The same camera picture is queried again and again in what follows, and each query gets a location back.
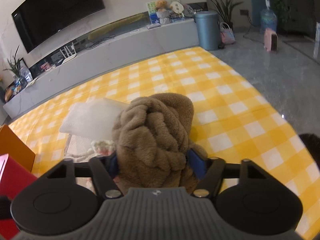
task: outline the teddy bear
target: teddy bear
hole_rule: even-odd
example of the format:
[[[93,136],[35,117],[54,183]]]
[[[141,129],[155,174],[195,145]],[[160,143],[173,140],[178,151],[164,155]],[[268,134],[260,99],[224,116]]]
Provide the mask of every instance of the teddy bear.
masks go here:
[[[167,1],[158,0],[156,1],[157,16],[160,20],[161,25],[170,23],[170,12],[167,10]]]

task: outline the stuffed toy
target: stuffed toy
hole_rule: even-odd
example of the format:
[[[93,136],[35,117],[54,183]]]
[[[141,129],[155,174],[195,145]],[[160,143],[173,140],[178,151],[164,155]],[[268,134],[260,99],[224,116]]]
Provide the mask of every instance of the stuffed toy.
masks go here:
[[[167,9],[167,1],[166,0],[158,0],[156,1],[156,11],[164,11]]]
[[[167,10],[166,0],[156,1],[156,11],[161,25],[170,23],[170,12]]]
[[[115,120],[116,145],[122,193],[130,187],[185,187],[198,184],[186,158],[193,149],[203,160],[207,152],[189,139],[194,108],[186,96],[155,94],[131,101]]]

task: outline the pink bag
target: pink bag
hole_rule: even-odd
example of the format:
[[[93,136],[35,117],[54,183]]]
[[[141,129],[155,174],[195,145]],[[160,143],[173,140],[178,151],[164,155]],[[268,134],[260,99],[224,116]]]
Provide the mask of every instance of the pink bag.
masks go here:
[[[229,25],[225,22],[220,23],[220,34],[221,34],[222,43],[233,44],[236,42],[236,38],[233,34],[233,31],[230,29]]]

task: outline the silver screw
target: silver screw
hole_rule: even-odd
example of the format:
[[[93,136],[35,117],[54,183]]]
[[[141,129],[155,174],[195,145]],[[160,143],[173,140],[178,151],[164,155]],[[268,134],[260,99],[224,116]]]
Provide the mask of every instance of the silver screw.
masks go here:
[[[209,191],[207,191],[206,189],[196,189],[193,192],[193,195],[195,195],[196,197],[207,197],[209,195]]]
[[[118,198],[121,196],[121,192],[119,190],[116,190],[116,189],[111,189],[111,190],[108,190],[106,192],[106,197],[107,198]]]

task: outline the red object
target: red object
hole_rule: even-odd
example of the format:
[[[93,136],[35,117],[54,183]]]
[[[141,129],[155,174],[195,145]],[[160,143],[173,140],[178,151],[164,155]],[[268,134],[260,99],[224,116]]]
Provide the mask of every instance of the red object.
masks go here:
[[[0,195],[12,200],[26,186],[37,179],[9,154],[0,156]],[[19,232],[13,219],[0,220],[0,235],[9,240]]]

